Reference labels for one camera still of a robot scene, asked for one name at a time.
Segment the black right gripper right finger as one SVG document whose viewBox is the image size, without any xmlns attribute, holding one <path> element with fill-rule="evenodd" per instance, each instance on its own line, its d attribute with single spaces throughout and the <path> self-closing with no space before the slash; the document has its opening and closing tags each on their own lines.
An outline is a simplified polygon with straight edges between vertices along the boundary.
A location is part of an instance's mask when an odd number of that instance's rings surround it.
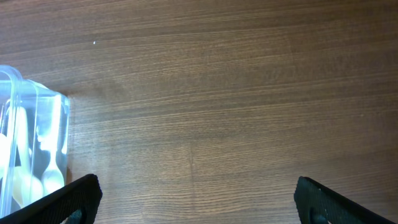
<svg viewBox="0 0 398 224">
<path fill-rule="evenodd" d="M 302 224 L 394 224 L 309 177 L 299 177 L 294 201 Z"/>
</svg>

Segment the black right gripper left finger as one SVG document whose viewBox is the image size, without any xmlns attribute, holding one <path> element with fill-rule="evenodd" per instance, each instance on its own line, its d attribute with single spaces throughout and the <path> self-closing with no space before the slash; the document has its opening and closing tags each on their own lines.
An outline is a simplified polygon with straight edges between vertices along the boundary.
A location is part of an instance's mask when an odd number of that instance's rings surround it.
<svg viewBox="0 0 398 224">
<path fill-rule="evenodd" d="M 94 223 L 103 193 L 98 177 L 87 174 L 4 217 L 1 223 Z"/>
</svg>

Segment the white plastic spoon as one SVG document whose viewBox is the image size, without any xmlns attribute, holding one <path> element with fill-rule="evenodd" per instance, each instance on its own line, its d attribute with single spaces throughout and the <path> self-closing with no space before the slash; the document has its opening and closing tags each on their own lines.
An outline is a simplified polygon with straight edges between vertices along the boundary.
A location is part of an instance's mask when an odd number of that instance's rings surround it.
<svg viewBox="0 0 398 224">
<path fill-rule="evenodd" d="M 12 197 L 20 208 L 24 208 L 41 199 L 44 190 L 41 181 L 32 175 L 27 115 L 23 107 L 17 109 L 16 128 L 17 150 L 21 164 L 15 167 Z"/>
<path fill-rule="evenodd" d="M 64 186 L 64 179 L 60 169 L 57 166 L 56 157 L 58 150 L 58 137 L 60 128 L 60 117 L 61 117 L 62 97 L 56 95 L 54 97 L 51 125 L 49 133 L 45 136 L 41 149 L 50 152 L 50 161 L 47 168 L 42 174 L 42 184 L 44 189 L 44 195 L 47 196 L 54 191 L 61 189 Z"/>
</svg>

